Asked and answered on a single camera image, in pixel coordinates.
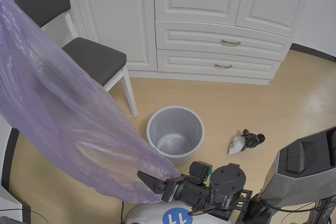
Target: barcode label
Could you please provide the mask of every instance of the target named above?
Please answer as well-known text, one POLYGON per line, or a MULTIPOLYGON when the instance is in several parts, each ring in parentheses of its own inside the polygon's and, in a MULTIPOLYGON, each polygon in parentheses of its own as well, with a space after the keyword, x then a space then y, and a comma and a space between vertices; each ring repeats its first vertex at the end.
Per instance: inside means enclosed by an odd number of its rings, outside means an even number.
POLYGON ((169 198, 168 202, 170 202, 170 201, 173 199, 173 197, 174 197, 174 195, 175 195, 176 190, 177 190, 178 187, 179 187, 179 185, 176 185, 176 186, 174 187, 174 190, 173 190, 172 194, 170 195, 170 198, 169 198))

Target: chair frame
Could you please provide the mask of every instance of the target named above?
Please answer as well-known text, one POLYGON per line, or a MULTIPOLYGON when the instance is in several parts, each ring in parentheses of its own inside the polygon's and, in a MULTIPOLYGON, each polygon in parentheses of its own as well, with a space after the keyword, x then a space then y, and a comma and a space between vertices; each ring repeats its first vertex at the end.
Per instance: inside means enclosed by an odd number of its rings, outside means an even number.
MULTIPOLYGON (((76 33, 74 24, 72 22, 71 16, 69 11, 66 11, 63 13, 66 25, 68 26, 70 35, 72 39, 75 39, 78 37, 78 34, 76 33)), ((133 117, 137 117, 139 115, 138 110, 137 110, 137 105, 135 104, 135 99, 131 87, 131 82, 129 80, 128 76, 128 70, 126 65, 124 65, 118 73, 116 73, 104 86, 103 88, 108 92, 119 80, 122 80, 123 86, 125 89, 125 93, 127 96, 128 104, 131 109, 133 117)))

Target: purple plastic bag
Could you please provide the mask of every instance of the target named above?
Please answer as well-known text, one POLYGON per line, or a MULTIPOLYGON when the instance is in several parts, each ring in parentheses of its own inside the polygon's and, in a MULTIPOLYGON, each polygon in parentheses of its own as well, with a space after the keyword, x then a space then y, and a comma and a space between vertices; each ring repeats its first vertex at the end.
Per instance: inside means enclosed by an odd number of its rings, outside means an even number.
POLYGON ((97 192, 159 202, 137 177, 180 174, 104 88, 12 1, 0 0, 0 113, 51 162, 97 192))

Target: gray trash bin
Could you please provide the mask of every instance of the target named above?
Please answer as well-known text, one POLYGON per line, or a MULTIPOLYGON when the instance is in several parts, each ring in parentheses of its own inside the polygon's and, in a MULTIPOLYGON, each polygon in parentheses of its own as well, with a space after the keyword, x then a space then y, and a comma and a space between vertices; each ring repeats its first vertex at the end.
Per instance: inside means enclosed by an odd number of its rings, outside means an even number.
POLYGON ((174 165, 190 159, 204 140, 204 125, 192 110, 169 106, 157 111, 147 125, 149 143, 174 165))

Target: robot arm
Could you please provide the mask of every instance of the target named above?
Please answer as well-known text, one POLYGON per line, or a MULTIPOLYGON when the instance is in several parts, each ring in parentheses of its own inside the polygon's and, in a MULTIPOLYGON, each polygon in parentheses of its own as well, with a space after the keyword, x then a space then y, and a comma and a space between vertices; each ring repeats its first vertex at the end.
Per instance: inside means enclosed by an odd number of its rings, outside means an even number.
POLYGON ((281 207, 317 201, 307 224, 326 224, 336 206, 336 127, 281 149, 261 193, 254 197, 252 191, 244 189, 244 172, 233 163, 212 171, 207 163, 193 162, 190 175, 166 181, 141 171, 138 177, 154 193, 162 194, 163 201, 183 201, 192 206, 193 216, 208 213, 228 220, 233 210, 240 210, 237 224, 268 224, 281 207))

